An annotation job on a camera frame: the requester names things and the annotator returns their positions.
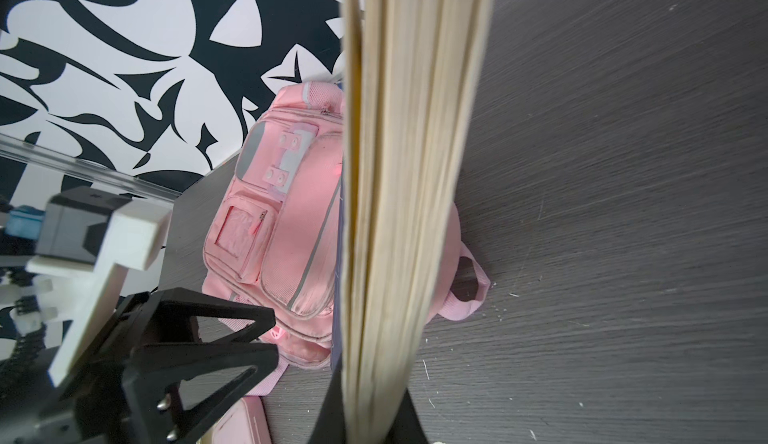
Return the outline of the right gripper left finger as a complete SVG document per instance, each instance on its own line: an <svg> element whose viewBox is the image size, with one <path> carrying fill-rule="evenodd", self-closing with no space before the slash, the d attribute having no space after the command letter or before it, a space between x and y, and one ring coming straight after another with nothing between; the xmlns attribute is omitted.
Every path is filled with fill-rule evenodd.
<svg viewBox="0 0 768 444"><path fill-rule="evenodd" d="M345 417L342 395L342 366L334 368L329 388L308 444L344 444Z"/></svg>

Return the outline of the blue book yellow label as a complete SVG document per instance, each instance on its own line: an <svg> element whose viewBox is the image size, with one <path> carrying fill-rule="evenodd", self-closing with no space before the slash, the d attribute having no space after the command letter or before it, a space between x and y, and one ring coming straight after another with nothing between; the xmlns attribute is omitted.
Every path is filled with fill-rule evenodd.
<svg viewBox="0 0 768 444"><path fill-rule="evenodd" d="M345 437L383 443L443 256L494 0L343 0Z"/></svg>

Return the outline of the pink student backpack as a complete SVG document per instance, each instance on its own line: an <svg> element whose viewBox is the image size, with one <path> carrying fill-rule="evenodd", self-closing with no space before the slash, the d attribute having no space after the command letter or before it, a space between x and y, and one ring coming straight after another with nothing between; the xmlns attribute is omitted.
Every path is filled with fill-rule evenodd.
<svg viewBox="0 0 768 444"><path fill-rule="evenodd" d="M333 359L344 109L335 84L282 88L249 131L205 238L204 293L275 314L262 341L279 360L256 396L291 366Z"/></svg>

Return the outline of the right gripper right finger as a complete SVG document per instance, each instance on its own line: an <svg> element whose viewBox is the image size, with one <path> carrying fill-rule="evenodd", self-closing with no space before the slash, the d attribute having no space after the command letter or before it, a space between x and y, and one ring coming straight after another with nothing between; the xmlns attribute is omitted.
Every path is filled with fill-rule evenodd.
<svg viewBox="0 0 768 444"><path fill-rule="evenodd" d="M386 437L387 444L428 444L408 390L405 391L397 415Z"/></svg>

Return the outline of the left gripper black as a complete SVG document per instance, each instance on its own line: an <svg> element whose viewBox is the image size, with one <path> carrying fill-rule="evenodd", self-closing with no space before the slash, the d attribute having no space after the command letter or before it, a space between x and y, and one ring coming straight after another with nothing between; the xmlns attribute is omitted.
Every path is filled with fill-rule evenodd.
<svg viewBox="0 0 768 444"><path fill-rule="evenodd" d="M204 341L200 321L225 325ZM60 384L44 351L1 399L4 443L195 443L278 364L274 310L186 288L122 301Z"/></svg>

